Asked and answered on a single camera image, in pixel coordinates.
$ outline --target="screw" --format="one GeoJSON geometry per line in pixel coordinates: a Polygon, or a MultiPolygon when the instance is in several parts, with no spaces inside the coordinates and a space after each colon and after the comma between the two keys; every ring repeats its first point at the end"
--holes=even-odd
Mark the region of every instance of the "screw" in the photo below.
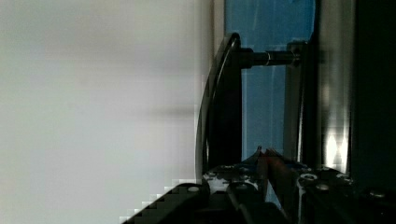
{"type": "Polygon", "coordinates": [[[372,190],[370,190],[370,196],[373,198],[377,198],[377,199],[383,199],[383,198],[385,198],[385,193],[381,192],[379,190],[372,189],[372,190]]]}
{"type": "Polygon", "coordinates": [[[198,188],[198,187],[189,187],[187,190],[188,190],[189,192],[196,192],[196,191],[199,190],[199,188],[198,188]]]}
{"type": "Polygon", "coordinates": [[[300,178],[305,179],[305,180],[310,180],[310,181],[318,179],[318,177],[316,175],[311,175],[311,174],[300,175],[300,178]]]}
{"type": "Polygon", "coordinates": [[[329,190],[329,186],[325,185],[325,184],[318,184],[317,189],[320,191],[326,191],[326,190],[329,190]]]}
{"type": "Polygon", "coordinates": [[[240,184],[240,185],[236,186],[236,188],[237,188],[237,189],[247,189],[247,188],[248,188],[248,185],[246,185],[246,184],[240,184]]]}
{"type": "Polygon", "coordinates": [[[233,166],[232,165],[230,165],[230,166],[222,165],[221,168],[223,168],[223,169],[232,169],[233,166]]]}
{"type": "Polygon", "coordinates": [[[248,175],[241,175],[241,179],[243,179],[243,180],[248,179],[248,175]]]}
{"type": "Polygon", "coordinates": [[[346,182],[352,181],[352,179],[350,179],[347,175],[344,174],[338,174],[337,177],[340,179],[344,179],[346,182]]]}

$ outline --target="white wall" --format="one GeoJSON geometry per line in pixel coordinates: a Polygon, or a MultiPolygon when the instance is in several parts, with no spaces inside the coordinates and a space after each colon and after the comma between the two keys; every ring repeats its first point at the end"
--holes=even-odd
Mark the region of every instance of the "white wall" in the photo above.
{"type": "Polygon", "coordinates": [[[0,1],[1,223],[119,223],[194,179],[209,6],[0,1]]]}

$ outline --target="bolt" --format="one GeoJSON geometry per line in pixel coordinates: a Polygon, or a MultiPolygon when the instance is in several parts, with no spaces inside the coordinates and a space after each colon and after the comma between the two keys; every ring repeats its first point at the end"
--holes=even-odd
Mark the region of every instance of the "bolt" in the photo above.
{"type": "Polygon", "coordinates": [[[317,189],[320,191],[326,191],[326,190],[329,190],[329,186],[325,185],[325,184],[318,184],[317,189]]]}
{"type": "Polygon", "coordinates": [[[187,190],[188,190],[189,192],[196,192],[196,191],[199,190],[199,188],[198,188],[198,187],[189,187],[187,190]]]}
{"type": "Polygon", "coordinates": [[[385,198],[385,193],[379,190],[372,189],[370,190],[370,196],[376,199],[383,199],[385,198]]]}

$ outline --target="black machine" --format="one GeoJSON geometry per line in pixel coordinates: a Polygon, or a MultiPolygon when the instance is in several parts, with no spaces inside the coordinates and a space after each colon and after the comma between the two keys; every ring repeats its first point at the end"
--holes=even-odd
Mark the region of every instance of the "black machine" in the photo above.
{"type": "Polygon", "coordinates": [[[125,224],[391,222],[396,212],[394,5],[360,1],[356,6],[348,175],[321,165],[318,24],[310,41],[289,43],[285,51],[244,49],[239,34],[229,34],[206,82],[199,117],[195,151],[202,182],[175,187],[125,224]],[[270,65],[288,67],[286,126],[303,150],[296,160],[293,151],[287,159],[258,147],[241,161],[241,69],[270,65]],[[265,201],[268,182],[281,209],[265,201]]]}

